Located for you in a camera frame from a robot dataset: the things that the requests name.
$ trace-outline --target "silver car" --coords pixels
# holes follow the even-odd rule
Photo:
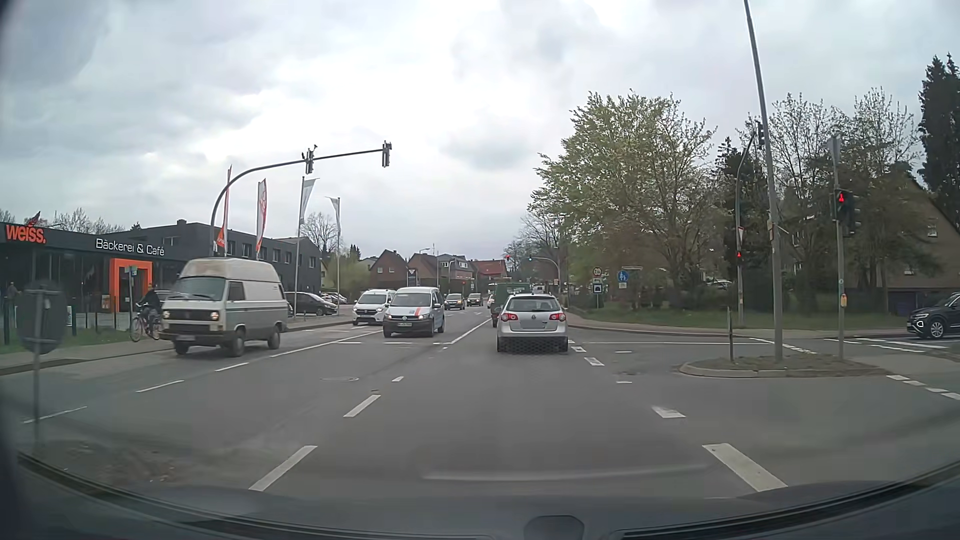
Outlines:
[[[521,293],[507,300],[496,325],[496,351],[513,345],[550,344],[566,352],[566,314],[557,299],[546,294]]]

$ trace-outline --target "traffic island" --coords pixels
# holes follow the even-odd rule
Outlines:
[[[773,356],[737,356],[734,361],[728,357],[695,360],[680,366],[680,372],[698,377],[725,379],[862,377],[890,374],[883,368],[820,353],[784,356],[781,361],[777,361]]]

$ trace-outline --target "road sign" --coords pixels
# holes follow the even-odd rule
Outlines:
[[[23,290],[16,310],[16,334],[23,348],[46,355],[57,348],[66,332],[66,298],[60,286],[49,280],[32,282]]]

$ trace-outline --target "cloud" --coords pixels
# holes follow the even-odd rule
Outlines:
[[[752,7],[768,101],[848,108],[884,86],[919,113],[924,67],[953,43],[944,0]],[[207,221],[230,165],[387,139],[388,169],[316,167],[310,211],[342,197],[345,242],[364,253],[499,255],[540,185],[537,154],[560,151],[588,91],[673,93],[718,137],[758,110],[739,0],[46,0],[5,29],[0,207]],[[243,179],[230,223],[253,230],[267,177],[267,234],[293,234],[302,176]]]

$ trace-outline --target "green truck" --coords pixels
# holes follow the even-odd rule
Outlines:
[[[507,299],[510,298],[511,295],[521,292],[530,292],[531,290],[530,283],[498,283],[496,285],[496,289],[493,291],[493,303],[490,304],[490,318],[493,321],[493,326],[496,327],[496,321],[500,316],[500,311],[503,309],[503,305],[507,303]]]

